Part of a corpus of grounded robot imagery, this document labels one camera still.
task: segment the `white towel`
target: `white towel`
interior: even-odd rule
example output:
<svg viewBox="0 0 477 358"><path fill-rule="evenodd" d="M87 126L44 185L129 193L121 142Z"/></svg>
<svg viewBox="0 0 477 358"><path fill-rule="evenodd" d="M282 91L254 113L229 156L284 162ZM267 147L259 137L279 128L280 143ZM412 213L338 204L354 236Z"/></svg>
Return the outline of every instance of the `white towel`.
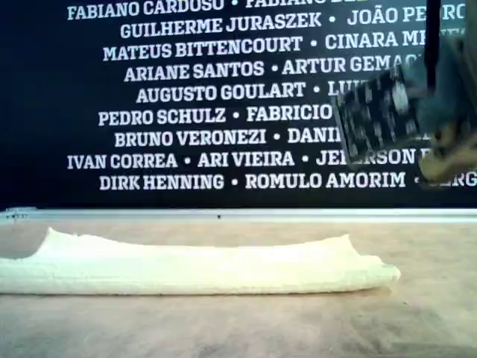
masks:
<svg viewBox="0 0 477 358"><path fill-rule="evenodd" d="M399 279L395 266L360 256L348 235L298 245L152 246L48 229L24 259L0 259L0 293L217 295L344 292Z"/></svg>

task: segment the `black wall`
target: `black wall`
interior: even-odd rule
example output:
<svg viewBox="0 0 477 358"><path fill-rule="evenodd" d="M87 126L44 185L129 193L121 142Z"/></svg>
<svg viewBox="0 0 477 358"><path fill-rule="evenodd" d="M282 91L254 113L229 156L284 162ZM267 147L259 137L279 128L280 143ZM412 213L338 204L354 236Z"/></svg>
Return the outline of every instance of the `black wall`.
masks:
<svg viewBox="0 0 477 358"><path fill-rule="evenodd" d="M163 4L185 7L197 4L198 0L170 0ZM203 6L211 0L203 0ZM2 55L3 94L1 99L1 149L2 160L2 201L4 206L36 206L44 208L62 207L129 207L129 208L169 208L169 207L473 207L475 201L472 193L477 184L477 175L471 172L462 180L452 183L452 188L441 191L425 191L415 183L418 174L417 155L419 147L425 143L417 142L403 150L392 151L371 163L352 172L339 160L340 150L333 119L329 118L329 81L338 86L340 80L366 80L376 72L384 69L383 59L388 56L390 64L396 56L412 59L422 51L423 37L419 34L414 40L407 39L403 31L421 31L425 28L422 6L424 0L394 1L333 1L316 0L310 4L306 1L288 1L290 6L269 6L264 4L279 3L279 0L247 1L224 0L221 10L181 13L142 13L143 0L139 3L137 16L104 19L68 20L68 6L86 6L84 1L65 3L60 0L50 1L10 1L6 11L10 13L4 20L4 44L6 52ZM446 0L443 9L443 29L458 31L462 29L464 0ZM396 21L381 23L376 6L386 15L393 15ZM349 25L347 19L354 10L370 10L374 22L370 24ZM266 16L273 19L279 14L321 13L318 21L321 26L309 25L309 17L303 16L301 28L297 28L298 15L286 15L288 26L293 28L264 29L256 31L228 32L224 28L230 24L231 17L260 16L260 22ZM72 12L80 14L78 9ZM121 26L125 24L155 22L160 28L161 22L177 20L218 19L215 20L221 32L208 34L178 34L171 36L121 38ZM326 39L335 39L339 34L358 34L363 43L358 48L327 48ZM363 36L368 36L366 43ZM380 45L374 37L384 36ZM215 42L215 48L226 51L227 47L217 47L217 41L252 39L260 43L264 38L285 38L292 51L263 52L252 54L194 54L178 57L176 43ZM108 60L104 61L104 48L131 45L162 44L162 57L142 60ZM360 71L359 64L364 64L368 57L368 68ZM344 63L344 72L323 72L317 68L316 73L285 73L285 62L296 65L297 59L335 58L337 63ZM204 78L195 77L194 66L205 67L214 63L256 62L255 75L250 77ZM185 65L189 71L187 79L125 82L128 68L138 66ZM270 91L273 83L302 83L302 92L295 90L292 98L244 98L226 99L221 97L221 89L238 84L265 84L265 91ZM218 97L207 101L158 101L156 103L138 103L141 89L164 87L210 86L217 90ZM320 87L316 93L314 87ZM248 107L269 106L303 106L318 104L322 107L325 118L279 120L255 122L247 120ZM224 121L195 124L158 124L150 125L106 125L100 126L100 112L108 111L146 111L153 113L156 121L158 110L224 108ZM213 114L208 121L213 121ZM318 142L293 142L294 134L316 131L321 128ZM260 138L250 137L255 141L236 145L181 145L179 138L196 136L197 131L218 131L214 136L221 136L220 131L254 130L255 134L265 132ZM116 134L126 132L169 132L173 138L171 145L149 147L117 147ZM289 152L292 161L288 166L237 166L234 152ZM156 169L113 169L110 166L113 154L173 154L177 167ZM228 157L228 166L199 167L202 159L210 158L211 153ZM319 164L323 153L334 156L333 163ZM103 155L106 167L99 169L68 169L69 155ZM309 178L319 187L283 187L266 188L270 175L280 178L281 174L302 173L304 183ZM129 190L102 190L101 176L137 175L137 188ZM172 175L219 175L215 189L149 189L143 187L144 175L161 175L160 180L168 180ZM253 182L247 183L247 176L262 183L262 187L253 188Z"/></svg>

